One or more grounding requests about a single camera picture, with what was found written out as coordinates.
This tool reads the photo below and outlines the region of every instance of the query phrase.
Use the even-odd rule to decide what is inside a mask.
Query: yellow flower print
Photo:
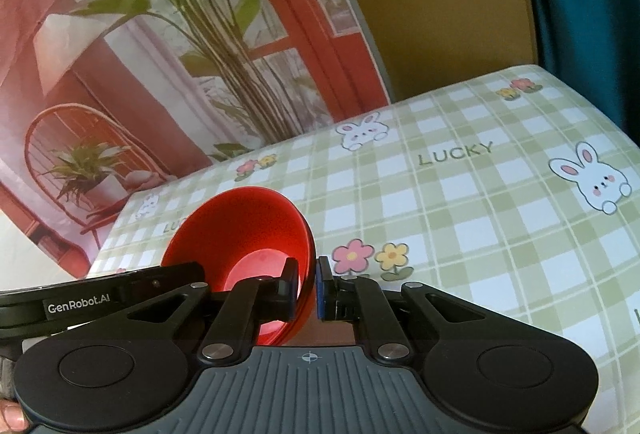
[[[516,100],[520,98],[520,92],[515,88],[502,88],[496,91],[497,95],[500,95],[505,100]]]
[[[404,243],[397,246],[393,243],[387,243],[382,247],[382,251],[376,254],[375,260],[380,263],[380,268],[384,271],[393,270],[395,267],[404,267],[409,262],[406,257],[408,251],[409,247]]]
[[[276,163],[277,160],[278,157],[275,154],[268,154],[267,156],[263,156],[261,159],[259,159],[258,163],[260,164],[260,167],[262,169],[266,169],[267,167],[271,167],[274,163]]]

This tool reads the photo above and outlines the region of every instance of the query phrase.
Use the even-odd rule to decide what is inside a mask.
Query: rabbit cartoon
[[[598,153],[590,144],[581,141],[575,146],[580,165],[564,158],[549,161],[549,167],[561,178],[577,183],[587,203],[610,216],[618,210],[622,196],[631,194],[631,186],[624,174],[598,160]]]
[[[158,200],[160,196],[158,194],[147,194],[145,198],[142,200],[142,205],[136,212],[136,221],[142,218],[146,218],[147,216],[153,215],[156,211],[156,207],[158,207]]]
[[[367,115],[362,120],[362,124],[341,124],[336,131],[342,136],[342,146],[349,151],[357,151],[365,143],[373,140],[382,140],[388,135],[389,128],[378,122],[380,113],[378,111]]]

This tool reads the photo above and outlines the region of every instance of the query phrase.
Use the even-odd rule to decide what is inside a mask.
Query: genrobot.ai logo
[[[70,300],[62,304],[49,304],[47,311],[51,314],[62,313],[63,311],[71,311],[74,309],[87,308],[104,302],[111,302],[109,294],[104,293],[100,297],[91,297],[90,299]]]

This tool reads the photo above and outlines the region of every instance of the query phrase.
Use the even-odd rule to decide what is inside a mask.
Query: green plaid fabric
[[[640,431],[638,148],[535,66],[383,108],[377,121],[359,129],[377,139],[355,151],[343,147],[353,134],[343,137],[340,125],[135,194],[91,276],[158,265],[180,223],[207,199],[235,186],[269,187],[297,205],[318,253],[340,271],[353,267],[388,289],[422,281],[575,341],[600,370],[586,427]],[[578,162],[580,141],[632,188],[611,215],[550,170],[552,158]],[[238,179],[238,168],[251,174]],[[345,261],[347,252],[364,261]]]

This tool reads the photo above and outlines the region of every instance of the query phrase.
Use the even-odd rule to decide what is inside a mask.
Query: dark blue cloth
[[[540,65],[640,138],[640,0],[532,0]]]

